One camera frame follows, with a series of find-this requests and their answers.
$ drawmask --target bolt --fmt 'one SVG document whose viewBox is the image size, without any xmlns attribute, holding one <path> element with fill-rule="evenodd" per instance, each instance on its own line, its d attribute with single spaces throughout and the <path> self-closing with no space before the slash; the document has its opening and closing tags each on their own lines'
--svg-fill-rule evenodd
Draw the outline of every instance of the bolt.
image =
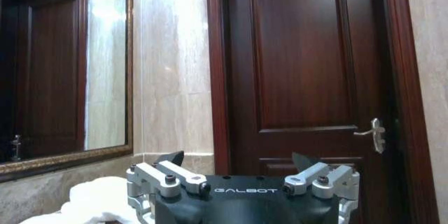
<svg viewBox="0 0 448 224">
<path fill-rule="evenodd" d="M 319 178 L 317 178 L 317 182 L 319 182 L 321 185 L 328 185 L 328 183 L 329 183 L 328 177 L 327 177 L 327 176 L 319 176 Z"/>
<path fill-rule="evenodd" d="M 283 188 L 281 188 L 283 192 L 287 194 L 287 195 L 292 195 L 293 194 L 293 189 L 289 185 L 284 185 Z"/>
<path fill-rule="evenodd" d="M 211 185 L 208 183 L 201 183 L 199 185 L 199 194 L 200 194 L 200 196 L 203 196 L 203 197 L 207 196 L 208 193 L 211 192 L 211 189 L 212 189 L 212 187 L 211 187 Z"/>
<path fill-rule="evenodd" d="M 172 174 L 167 175 L 165 176 L 165 182 L 167 182 L 168 185 L 172 184 L 172 183 L 175 183 L 176 182 L 175 175 L 172 175 Z"/>
</svg>

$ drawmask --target metal clamp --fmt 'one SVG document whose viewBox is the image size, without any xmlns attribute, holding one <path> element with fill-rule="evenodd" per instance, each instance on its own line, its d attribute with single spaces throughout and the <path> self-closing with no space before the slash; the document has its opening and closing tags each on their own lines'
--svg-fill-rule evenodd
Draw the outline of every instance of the metal clamp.
<svg viewBox="0 0 448 224">
<path fill-rule="evenodd" d="M 156 168 L 167 174 L 176 175 L 187 192 L 191 194 L 207 196 L 211 192 L 211 185 L 207 183 L 207 178 L 203 174 L 192 173 L 169 161 L 159 162 Z"/>
<path fill-rule="evenodd" d="M 307 187 L 312 184 L 319 176 L 325 176 L 329 173 L 329 167 L 324 163 L 317 163 L 307 170 L 296 175 L 285 177 L 283 191 L 288 195 L 303 195 L 307 192 Z"/>
<path fill-rule="evenodd" d="M 167 175 L 147 163 L 132 165 L 127 170 L 128 205 L 135 208 L 141 223 L 153 223 L 156 193 L 165 198 L 180 194 L 180 180 Z"/>
<path fill-rule="evenodd" d="M 323 199 L 329 199 L 336 194 L 339 197 L 349 200 L 357 200 L 359 197 L 359 172 L 341 165 L 329 172 L 325 179 L 313 181 L 313 195 Z"/>
<path fill-rule="evenodd" d="M 349 223 L 349 216 L 357 209 L 359 202 L 359 172 L 353 172 L 349 166 L 341 165 L 332 170 L 327 177 L 313 181 L 313 195 L 329 199 L 337 195 L 341 200 L 339 204 L 339 224 Z"/>
<path fill-rule="evenodd" d="M 372 124 L 371 130 L 365 132 L 355 132 L 353 135 L 365 136 L 372 134 L 375 151 L 381 154 L 384 152 L 384 144 L 385 144 L 385 140 L 383 139 L 383 133 L 385 132 L 385 128 L 381 127 L 381 122 L 377 118 L 372 120 L 371 124 Z"/>
</svg>

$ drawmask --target dark red wooden door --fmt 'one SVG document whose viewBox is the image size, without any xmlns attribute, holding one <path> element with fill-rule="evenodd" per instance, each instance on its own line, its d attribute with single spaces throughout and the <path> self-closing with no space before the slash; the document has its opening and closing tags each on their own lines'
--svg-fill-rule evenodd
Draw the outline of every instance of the dark red wooden door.
<svg viewBox="0 0 448 224">
<path fill-rule="evenodd" d="M 371 129 L 388 126 L 380 0 L 227 0 L 231 164 L 235 174 L 297 173 L 291 153 L 361 172 L 353 223 L 397 223 L 387 155 Z"/>
<path fill-rule="evenodd" d="M 17 121 L 23 158 L 83 150 L 77 126 L 77 0 L 24 0 L 19 8 Z"/>
</svg>

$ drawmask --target mirror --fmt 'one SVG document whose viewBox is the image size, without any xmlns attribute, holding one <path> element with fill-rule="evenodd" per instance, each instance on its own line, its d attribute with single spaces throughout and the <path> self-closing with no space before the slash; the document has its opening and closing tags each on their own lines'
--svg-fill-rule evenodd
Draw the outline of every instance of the mirror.
<svg viewBox="0 0 448 224">
<path fill-rule="evenodd" d="M 132 0 L 0 4 L 0 178 L 131 153 Z"/>
</svg>

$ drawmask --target silver door handle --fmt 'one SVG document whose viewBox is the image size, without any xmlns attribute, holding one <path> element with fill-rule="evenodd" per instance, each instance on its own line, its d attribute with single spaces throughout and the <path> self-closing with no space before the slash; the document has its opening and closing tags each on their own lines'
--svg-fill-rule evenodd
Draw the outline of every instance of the silver door handle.
<svg viewBox="0 0 448 224">
<path fill-rule="evenodd" d="M 377 118 L 373 118 L 371 124 L 372 124 L 371 130 L 365 132 L 355 132 L 353 135 L 365 136 L 368 134 L 372 134 L 375 151 L 381 154 L 384 152 L 384 144 L 385 144 L 385 140 L 383 139 L 383 133 L 385 132 L 385 128 L 381 126 L 381 122 Z"/>
</svg>

